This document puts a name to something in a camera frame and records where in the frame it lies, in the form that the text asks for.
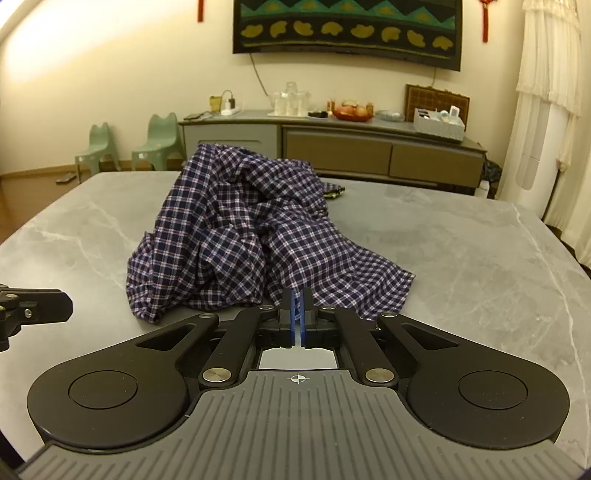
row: round black disc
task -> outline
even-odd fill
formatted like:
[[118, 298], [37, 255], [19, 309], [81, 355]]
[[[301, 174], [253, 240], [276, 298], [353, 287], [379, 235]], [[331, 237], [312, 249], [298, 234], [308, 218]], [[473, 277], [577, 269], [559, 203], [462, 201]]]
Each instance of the round black disc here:
[[560, 433], [569, 395], [545, 368], [481, 345], [423, 355], [407, 401], [438, 434], [464, 445], [513, 449]]
[[187, 386], [161, 352], [138, 350], [146, 352], [113, 361], [104, 351], [92, 353], [40, 376], [27, 406], [41, 437], [105, 450], [135, 445], [170, 427], [187, 408]]
[[75, 380], [70, 387], [70, 398], [82, 407], [106, 410], [128, 402], [137, 391], [138, 381], [131, 375], [103, 370]]
[[465, 375], [459, 389], [471, 404], [491, 410], [516, 407], [527, 397], [527, 389], [519, 378], [491, 370]]

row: red tassel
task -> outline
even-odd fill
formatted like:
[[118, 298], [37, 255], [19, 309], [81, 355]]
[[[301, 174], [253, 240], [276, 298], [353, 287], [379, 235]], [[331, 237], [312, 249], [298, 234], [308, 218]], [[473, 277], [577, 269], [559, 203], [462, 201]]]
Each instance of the red tassel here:
[[199, 23], [203, 21], [203, 2], [204, 0], [197, 0], [197, 21]]
[[482, 4], [482, 41], [488, 43], [488, 4]]

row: wall tapestry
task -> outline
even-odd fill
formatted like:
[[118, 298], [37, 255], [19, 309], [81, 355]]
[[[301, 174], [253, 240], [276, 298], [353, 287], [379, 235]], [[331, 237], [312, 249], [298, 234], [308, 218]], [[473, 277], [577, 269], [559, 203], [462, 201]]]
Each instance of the wall tapestry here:
[[462, 0], [234, 0], [234, 53], [334, 51], [460, 70]]

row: gray ribbed plate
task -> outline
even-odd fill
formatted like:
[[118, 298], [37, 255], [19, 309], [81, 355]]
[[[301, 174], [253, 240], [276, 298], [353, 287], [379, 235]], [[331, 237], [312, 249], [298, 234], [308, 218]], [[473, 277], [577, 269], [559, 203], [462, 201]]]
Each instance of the gray ribbed plate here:
[[118, 454], [46, 447], [25, 480], [478, 479], [573, 480], [582, 469], [550, 441], [505, 451], [433, 433], [395, 391], [346, 370], [252, 371], [238, 387], [203, 394], [174, 432]]

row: cabinet drawer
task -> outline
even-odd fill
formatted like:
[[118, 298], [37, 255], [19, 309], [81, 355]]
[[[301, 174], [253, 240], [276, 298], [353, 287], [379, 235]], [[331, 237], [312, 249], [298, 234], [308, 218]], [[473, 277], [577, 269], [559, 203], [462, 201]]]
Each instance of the cabinet drawer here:
[[261, 124], [185, 125], [183, 128], [187, 158], [201, 143], [219, 143], [246, 147], [269, 158], [277, 158], [277, 126]]
[[319, 170], [388, 174], [392, 144], [367, 135], [328, 130], [286, 129], [285, 157], [306, 160]]
[[392, 145], [390, 176], [478, 187], [484, 157], [452, 147], [400, 142]]

